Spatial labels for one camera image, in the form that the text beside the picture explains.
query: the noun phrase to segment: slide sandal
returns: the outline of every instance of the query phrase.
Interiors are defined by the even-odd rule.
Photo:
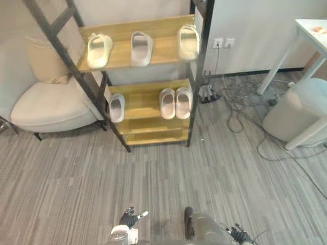
[[[160,112],[164,119],[172,119],[175,116],[175,91],[165,88],[159,95]]]
[[[92,34],[87,44],[87,64],[92,69],[100,69],[107,65],[113,42],[103,34]]]
[[[195,60],[200,53],[200,39],[192,26],[182,26],[177,33],[178,55],[181,60]]]
[[[178,119],[187,119],[191,115],[193,95],[185,87],[176,90],[176,117]]]
[[[110,119],[113,123],[120,123],[124,120],[125,98],[121,93],[115,93],[111,96],[109,102]]]
[[[151,61],[152,38],[143,32],[134,32],[131,37],[131,65],[147,66]]]

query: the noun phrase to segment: chair leg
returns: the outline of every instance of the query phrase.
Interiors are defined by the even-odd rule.
[[[96,121],[96,124],[105,132],[107,132],[106,127],[104,126],[104,124],[101,121]]]
[[[39,133],[34,133],[34,136],[35,136],[39,141],[42,141],[42,138],[40,137],[40,134],[39,134]]]

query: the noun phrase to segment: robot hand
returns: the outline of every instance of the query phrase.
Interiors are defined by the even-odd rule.
[[[246,231],[240,226],[239,224],[235,224],[237,228],[239,228],[239,231],[235,228],[231,228],[230,235],[236,242],[239,244],[253,244],[254,241],[250,238],[250,236],[246,233]]]
[[[134,207],[130,207],[128,208],[125,213],[123,214],[123,216],[121,217],[121,220],[119,221],[119,224],[120,225],[126,225],[128,226],[129,228],[132,228],[132,226],[135,225],[135,223],[148,215],[148,211],[145,211],[145,212],[142,212],[138,215],[133,215],[134,213]]]

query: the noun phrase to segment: shoe rack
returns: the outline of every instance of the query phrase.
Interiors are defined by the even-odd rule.
[[[25,4],[63,59],[64,63],[69,67],[94,105],[99,109],[105,121],[110,124],[111,129],[126,150],[130,152],[131,145],[173,141],[187,141],[186,145],[189,146],[198,104],[198,92],[202,83],[203,64],[213,14],[214,0],[206,0],[206,2],[203,0],[191,0],[190,14],[185,16],[118,24],[102,24],[94,27],[84,27],[73,0],[66,1],[68,8],[51,25],[44,25],[45,17],[34,0],[25,0]],[[196,77],[194,78],[191,72],[191,63],[182,61],[178,57],[177,32],[183,25],[195,24],[195,9],[198,9],[200,18],[202,15],[203,22],[202,33],[200,35],[200,54],[196,61],[192,61],[195,62],[197,66]],[[56,37],[59,30],[72,16],[79,26],[79,31],[85,41],[86,47],[76,66],[72,64],[69,57],[67,58],[68,53],[64,50],[62,45],[57,43],[59,39]],[[131,35],[135,31],[144,32],[153,39],[153,53],[149,65],[176,64],[183,62],[187,67],[186,79],[111,86],[106,72],[110,74],[110,71],[113,69],[131,67]],[[100,107],[100,100],[94,98],[94,96],[90,94],[90,85],[84,81],[86,77],[85,74],[89,76],[91,71],[95,71],[90,69],[87,65],[87,43],[92,33],[105,34],[113,40],[113,49],[111,50],[107,65],[102,69],[98,69],[102,72],[104,78],[97,94],[100,94],[101,99],[103,99],[104,88],[105,85],[108,84],[111,94],[122,93],[124,95],[125,117],[121,123],[116,125],[111,122],[108,112],[104,111],[104,107]],[[160,92],[164,88],[173,88],[176,90],[179,87],[189,87],[190,85],[194,93],[190,118],[185,120],[177,118],[171,120],[163,119],[159,106]]]

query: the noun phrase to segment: power outlet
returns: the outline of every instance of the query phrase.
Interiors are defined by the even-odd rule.
[[[223,47],[223,38],[215,38],[213,48],[222,48]]]
[[[231,48],[234,46],[235,38],[227,38],[225,42],[225,48]]]

